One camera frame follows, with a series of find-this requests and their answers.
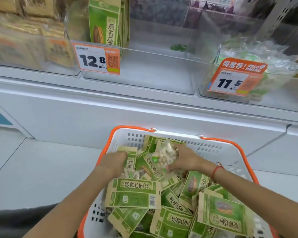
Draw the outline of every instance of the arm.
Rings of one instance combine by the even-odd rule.
[[[110,180],[123,172],[126,152],[118,151],[103,157],[100,165],[79,187],[35,225],[24,238],[72,238],[100,191]]]
[[[179,159],[168,166],[169,170],[176,168],[195,170],[210,177],[217,167],[184,145],[177,145],[176,148]],[[298,238],[298,203],[223,168],[217,169],[214,178],[218,184],[262,217],[282,236]]]

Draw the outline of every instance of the orange price tag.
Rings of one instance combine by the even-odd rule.
[[[81,70],[120,75],[119,48],[73,42]]]
[[[246,96],[263,78],[266,63],[226,58],[213,76],[208,90]]]

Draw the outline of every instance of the red string bracelet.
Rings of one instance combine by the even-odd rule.
[[[223,168],[223,169],[224,169],[224,167],[222,166],[222,164],[221,164],[220,162],[216,162],[216,164],[217,164],[217,165],[219,164],[219,166],[216,167],[216,168],[213,170],[213,173],[212,173],[212,176],[211,176],[211,179],[212,179],[212,180],[214,180],[215,171],[217,171],[219,168]]]

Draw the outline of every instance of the number 12.8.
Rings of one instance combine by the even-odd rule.
[[[231,84],[231,82],[233,81],[232,79],[225,79],[225,78],[221,78],[220,80],[220,83],[218,84],[218,88],[221,88],[222,87],[222,85],[226,82],[226,84],[224,85],[224,87],[223,88],[228,88],[229,87],[229,85]],[[241,81],[241,80],[238,80],[237,82],[236,82],[236,84],[234,84],[234,86],[240,86],[241,84],[242,84],[242,82],[243,81]]]
[[[96,64],[97,58],[95,58],[94,56],[88,56],[87,57],[89,60],[91,60],[91,62],[89,62],[89,63],[87,63],[86,55],[80,55],[79,57],[83,59],[84,66],[90,66],[90,67],[98,68],[98,65]],[[99,57],[99,62],[104,64],[104,63],[106,63],[106,60],[105,60],[104,57]]]

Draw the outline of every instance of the qr code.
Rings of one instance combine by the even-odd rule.
[[[117,56],[108,56],[108,66],[111,68],[118,68],[118,57]]]

